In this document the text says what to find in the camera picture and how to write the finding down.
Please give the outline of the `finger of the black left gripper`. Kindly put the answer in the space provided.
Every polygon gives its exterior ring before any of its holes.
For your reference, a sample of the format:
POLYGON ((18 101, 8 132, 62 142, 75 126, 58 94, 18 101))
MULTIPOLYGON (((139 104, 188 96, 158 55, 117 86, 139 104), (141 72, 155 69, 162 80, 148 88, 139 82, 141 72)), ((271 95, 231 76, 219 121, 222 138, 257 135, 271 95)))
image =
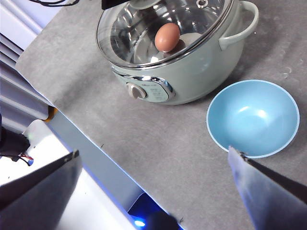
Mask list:
POLYGON ((101 0, 101 8, 102 10, 107 10, 120 4, 123 4, 127 1, 129 0, 101 0))

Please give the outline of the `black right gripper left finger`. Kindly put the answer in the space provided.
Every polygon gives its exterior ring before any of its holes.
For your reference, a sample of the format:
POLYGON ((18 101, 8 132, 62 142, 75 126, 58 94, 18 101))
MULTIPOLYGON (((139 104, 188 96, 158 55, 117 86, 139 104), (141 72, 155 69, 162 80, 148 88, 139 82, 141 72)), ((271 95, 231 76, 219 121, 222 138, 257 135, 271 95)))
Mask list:
POLYGON ((0 187, 2 230, 54 230, 82 170, 78 150, 0 187))

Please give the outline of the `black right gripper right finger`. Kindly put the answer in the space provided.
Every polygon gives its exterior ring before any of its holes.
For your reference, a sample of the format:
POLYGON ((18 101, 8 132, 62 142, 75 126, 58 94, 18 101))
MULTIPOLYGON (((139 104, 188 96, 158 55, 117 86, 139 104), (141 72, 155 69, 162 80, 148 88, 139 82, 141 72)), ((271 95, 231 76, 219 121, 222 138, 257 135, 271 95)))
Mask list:
POLYGON ((307 187, 260 163, 233 147, 228 163, 237 190, 257 230, 305 230, 307 187))

